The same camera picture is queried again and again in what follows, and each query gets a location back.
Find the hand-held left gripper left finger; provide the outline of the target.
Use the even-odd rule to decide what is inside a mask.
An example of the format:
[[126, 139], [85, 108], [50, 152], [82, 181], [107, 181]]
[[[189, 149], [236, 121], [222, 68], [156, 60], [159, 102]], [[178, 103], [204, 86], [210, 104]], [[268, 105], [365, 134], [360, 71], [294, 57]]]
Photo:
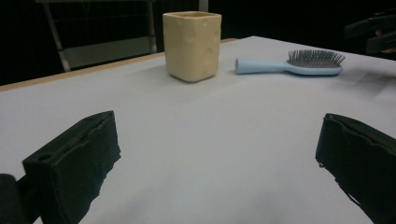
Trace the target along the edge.
[[22, 164], [38, 189], [44, 224], [78, 224], [120, 159], [115, 115], [89, 116], [58, 135]]

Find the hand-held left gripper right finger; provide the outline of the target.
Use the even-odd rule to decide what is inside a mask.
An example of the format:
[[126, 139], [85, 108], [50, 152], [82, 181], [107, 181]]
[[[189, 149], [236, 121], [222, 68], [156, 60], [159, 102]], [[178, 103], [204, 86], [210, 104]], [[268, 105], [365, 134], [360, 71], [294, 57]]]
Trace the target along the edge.
[[396, 139], [356, 119], [326, 114], [316, 160], [374, 224], [396, 224]]

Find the light blue hairbrush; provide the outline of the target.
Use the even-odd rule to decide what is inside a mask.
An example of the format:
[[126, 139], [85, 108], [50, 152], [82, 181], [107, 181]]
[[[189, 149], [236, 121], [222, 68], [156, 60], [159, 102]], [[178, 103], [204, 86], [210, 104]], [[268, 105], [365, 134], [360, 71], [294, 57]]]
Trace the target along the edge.
[[337, 76], [343, 71], [345, 56], [324, 49], [298, 49], [289, 52], [283, 63], [236, 59], [237, 75], [291, 72], [302, 76]]

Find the yellow square cup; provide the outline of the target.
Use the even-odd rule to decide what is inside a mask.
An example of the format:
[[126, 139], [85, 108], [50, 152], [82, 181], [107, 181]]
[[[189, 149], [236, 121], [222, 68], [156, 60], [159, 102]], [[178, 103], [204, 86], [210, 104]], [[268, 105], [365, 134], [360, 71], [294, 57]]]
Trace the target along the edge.
[[185, 82], [214, 77], [219, 68], [220, 14], [180, 11], [163, 14], [167, 72]]

